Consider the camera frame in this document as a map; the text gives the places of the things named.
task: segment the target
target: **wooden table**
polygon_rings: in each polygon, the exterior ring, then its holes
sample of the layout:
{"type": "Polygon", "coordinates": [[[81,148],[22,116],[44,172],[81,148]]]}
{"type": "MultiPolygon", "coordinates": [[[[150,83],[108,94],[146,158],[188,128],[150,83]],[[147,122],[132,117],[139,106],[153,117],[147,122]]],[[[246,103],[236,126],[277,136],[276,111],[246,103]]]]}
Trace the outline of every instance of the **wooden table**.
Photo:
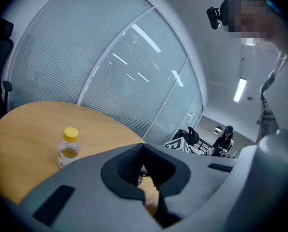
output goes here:
{"type": "MultiPolygon", "coordinates": [[[[1,196],[18,204],[59,170],[57,145],[65,127],[79,130],[80,157],[144,143],[121,123],[89,108],[57,101],[20,106],[0,120],[1,196]]],[[[140,188],[148,198],[157,199],[150,178],[140,188]]]]}

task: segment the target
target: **black cap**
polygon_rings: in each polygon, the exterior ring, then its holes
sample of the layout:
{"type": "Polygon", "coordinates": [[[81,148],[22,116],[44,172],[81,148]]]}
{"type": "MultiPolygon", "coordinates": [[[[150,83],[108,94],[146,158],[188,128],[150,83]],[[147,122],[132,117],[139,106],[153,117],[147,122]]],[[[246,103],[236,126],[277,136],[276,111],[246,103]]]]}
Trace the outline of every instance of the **black cap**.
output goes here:
{"type": "Polygon", "coordinates": [[[233,126],[227,126],[225,129],[225,133],[233,133],[233,126]]]}

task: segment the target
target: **ceiling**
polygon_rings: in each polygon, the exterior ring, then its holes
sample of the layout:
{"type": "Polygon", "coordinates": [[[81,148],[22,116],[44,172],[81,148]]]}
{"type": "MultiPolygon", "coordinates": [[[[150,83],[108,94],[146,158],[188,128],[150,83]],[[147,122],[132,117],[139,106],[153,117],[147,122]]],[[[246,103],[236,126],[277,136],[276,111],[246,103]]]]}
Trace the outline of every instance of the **ceiling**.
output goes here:
{"type": "MultiPolygon", "coordinates": [[[[207,118],[205,116],[202,116],[200,122],[198,123],[198,126],[206,129],[207,133],[213,133],[213,131],[216,130],[215,129],[216,126],[221,126],[223,130],[226,128],[226,125],[220,124],[220,123],[218,123],[218,122],[216,122],[210,118],[207,118]]],[[[239,134],[235,130],[233,132],[233,141],[234,141],[234,147],[236,147],[238,150],[241,150],[247,146],[255,144],[255,142],[253,142],[250,139],[246,138],[245,136],[239,134]]]]}
{"type": "Polygon", "coordinates": [[[255,141],[260,115],[259,88],[276,67],[277,51],[268,44],[242,44],[220,26],[213,30],[207,18],[209,7],[223,0],[167,0],[187,28],[201,57],[207,80],[208,104],[203,114],[222,124],[231,124],[255,141]],[[239,103],[233,100],[240,77],[247,85],[239,103]]]}

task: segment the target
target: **plastic bottle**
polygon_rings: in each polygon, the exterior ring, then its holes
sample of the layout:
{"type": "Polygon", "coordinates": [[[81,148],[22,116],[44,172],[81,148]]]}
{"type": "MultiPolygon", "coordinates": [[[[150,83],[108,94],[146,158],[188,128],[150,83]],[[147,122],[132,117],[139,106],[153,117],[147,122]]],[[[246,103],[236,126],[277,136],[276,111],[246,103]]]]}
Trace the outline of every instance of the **plastic bottle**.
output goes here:
{"type": "Polygon", "coordinates": [[[58,165],[60,168],[79,158],[78,136],[79,132],[76,128],[67,127],[64,129],[63,137],[58,143],[58,165]]]}

